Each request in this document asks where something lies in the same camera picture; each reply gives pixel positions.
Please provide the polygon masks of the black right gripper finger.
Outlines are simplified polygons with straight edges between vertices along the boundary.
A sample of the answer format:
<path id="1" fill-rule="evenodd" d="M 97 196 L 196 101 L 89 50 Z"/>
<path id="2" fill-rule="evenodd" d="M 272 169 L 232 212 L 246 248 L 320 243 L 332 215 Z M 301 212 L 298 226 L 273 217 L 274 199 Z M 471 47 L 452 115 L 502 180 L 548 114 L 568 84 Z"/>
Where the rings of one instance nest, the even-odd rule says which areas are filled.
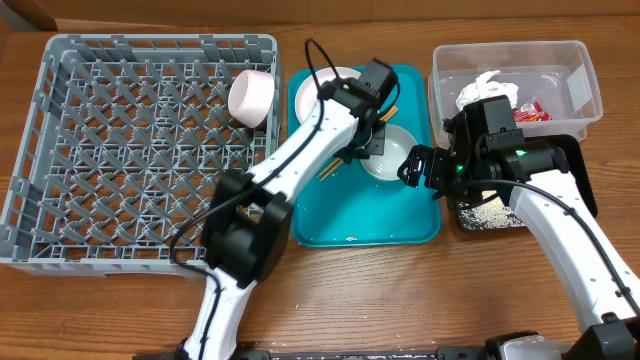
<path id="1" fill-rule="evenodd" d="M 402 162 L 399 171 L 422 171 L 423 170 L 423 156 L 422 146 L 415 145 L 409 151 L 406 159 Z"/>
<path id="2" fill-rule="evenodd" d="M 420 183 L 420 179 L 423 175 L 423 170 L 413 167 L 401 167 L 397 171 L 398 178 L 407 186 L 417 188 Z"/>

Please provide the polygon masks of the grey bowl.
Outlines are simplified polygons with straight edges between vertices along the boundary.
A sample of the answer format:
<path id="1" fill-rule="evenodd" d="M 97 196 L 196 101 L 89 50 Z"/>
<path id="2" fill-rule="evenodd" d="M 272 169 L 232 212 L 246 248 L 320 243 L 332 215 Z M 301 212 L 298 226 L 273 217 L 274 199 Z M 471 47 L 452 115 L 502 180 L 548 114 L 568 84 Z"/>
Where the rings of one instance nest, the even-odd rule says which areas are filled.
<path id="1" fill-rule="evenodd" d="M 371 176 L 378 180 L 396 181 L 398 180 L 399 167 L 416 144 L 414 137 L 404 128 L 397 125 L 387 125 L 383 154 L 371 155 L 368 159 L 362 159 L 361 164 Z"/>

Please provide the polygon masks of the large white plate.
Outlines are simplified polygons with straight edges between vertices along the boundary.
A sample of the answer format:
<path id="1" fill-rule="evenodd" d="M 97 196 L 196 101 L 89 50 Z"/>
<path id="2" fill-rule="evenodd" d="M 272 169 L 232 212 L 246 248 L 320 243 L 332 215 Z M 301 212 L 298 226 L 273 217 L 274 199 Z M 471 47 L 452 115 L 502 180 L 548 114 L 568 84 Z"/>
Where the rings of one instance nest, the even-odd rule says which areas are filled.
<path id="1" fill-rule="evenodd" d="M 353 68 L 337 67 L 338 75 L 341 78 L 358 78 L 361 72 Z M 316 77 L 320 84 L 331 81 L 335 78 L 335 73 L 331 68 L 323 68 L 316 71 Z M 318 90 L 311 75 L 308 75 L 295 92 L 294 110 L 296 119 L 302 124 L 314 109 L 317 103 Z"/>

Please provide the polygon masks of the white paper napkin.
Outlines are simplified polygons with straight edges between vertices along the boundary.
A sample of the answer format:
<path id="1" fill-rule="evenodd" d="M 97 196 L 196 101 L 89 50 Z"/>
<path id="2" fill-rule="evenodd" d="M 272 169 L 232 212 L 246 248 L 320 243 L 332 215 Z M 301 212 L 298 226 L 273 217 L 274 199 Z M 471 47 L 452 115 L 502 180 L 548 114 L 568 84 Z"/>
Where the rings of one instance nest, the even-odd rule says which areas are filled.
<path id="1" fill-rule="evenodd" d="M 506 96 L 512 109 L 516 108 L 519 87 L 514 83 L 498 82 L 493 77 L 499 75 L 500 70 L 490 70 L 480 74 L 472 83 L 466 85 L 455 104 L 458 110 L 473 102 L 497 96 Z"/>

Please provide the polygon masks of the red strawberry cake wrapper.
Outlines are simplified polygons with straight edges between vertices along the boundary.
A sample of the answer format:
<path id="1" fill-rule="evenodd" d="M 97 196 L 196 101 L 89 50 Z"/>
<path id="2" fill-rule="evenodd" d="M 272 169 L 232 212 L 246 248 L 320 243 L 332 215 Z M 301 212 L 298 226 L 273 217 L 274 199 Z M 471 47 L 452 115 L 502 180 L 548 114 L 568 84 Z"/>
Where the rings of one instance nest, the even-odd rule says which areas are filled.
<path id="1" fill-rule="evenodd" d="M 541 105 L 536 102 L 527 102 L 513 111 L 516 122 L 545 122 L 551 121 L 552 117 L 545 112 Z"/>

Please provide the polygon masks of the pink shallow bowl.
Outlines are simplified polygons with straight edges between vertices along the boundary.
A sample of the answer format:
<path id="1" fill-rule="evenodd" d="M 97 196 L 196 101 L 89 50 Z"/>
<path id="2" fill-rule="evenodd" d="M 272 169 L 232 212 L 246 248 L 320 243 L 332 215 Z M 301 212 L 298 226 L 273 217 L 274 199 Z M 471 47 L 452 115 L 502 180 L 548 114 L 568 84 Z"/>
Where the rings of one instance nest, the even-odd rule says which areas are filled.
<path id="1" fill-rule="evenodd" d="M 275 96 L 275 79 L 267 72 L 244 70 L 233 81 L 228 94 L 228 110 L 249 128 L 266 119 Z"/>

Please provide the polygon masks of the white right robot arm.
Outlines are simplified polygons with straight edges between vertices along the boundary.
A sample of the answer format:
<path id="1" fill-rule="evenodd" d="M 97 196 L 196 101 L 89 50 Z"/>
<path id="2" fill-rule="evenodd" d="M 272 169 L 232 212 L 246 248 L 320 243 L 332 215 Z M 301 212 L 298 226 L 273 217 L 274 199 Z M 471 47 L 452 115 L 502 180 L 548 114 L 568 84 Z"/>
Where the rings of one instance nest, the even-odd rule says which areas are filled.
<path id="1" fill-rule="evenodd" d="M 570 152 L 555 137 L 528 139 L 509 99 L 466 105 L 444 128 L 451 145 L 415 145 L 399 166 L 406 185 L 435 198 L 478 205 L 494 191 L 529 229 L 560 278 L 581 335 L 572 344 L 533 331 L 486 340 L 479 359 L 636 359 L 639 278 L 615 250 L 587 207 L 571 171 Z"/>

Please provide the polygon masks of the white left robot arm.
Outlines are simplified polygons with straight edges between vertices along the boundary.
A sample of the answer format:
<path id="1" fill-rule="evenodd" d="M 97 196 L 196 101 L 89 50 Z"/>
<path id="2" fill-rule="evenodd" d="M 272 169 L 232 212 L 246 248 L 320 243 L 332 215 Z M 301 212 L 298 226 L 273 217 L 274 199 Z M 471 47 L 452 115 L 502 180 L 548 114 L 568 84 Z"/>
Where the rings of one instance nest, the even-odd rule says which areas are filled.
<path id="1" fill-rule="evenodd" d="M 372 59 L 356 78 L 315 86 L 318 101 L 294 134 L 248 171 L 225 173 L 199 216 L 206 288 L 194 330 L 175 358 L 231 358 L 251 292 L 285 250 L 295 199 L 329 158 L 350 163 L 383 154 L 382 106 L 398 86 L 392 67 Z"/>

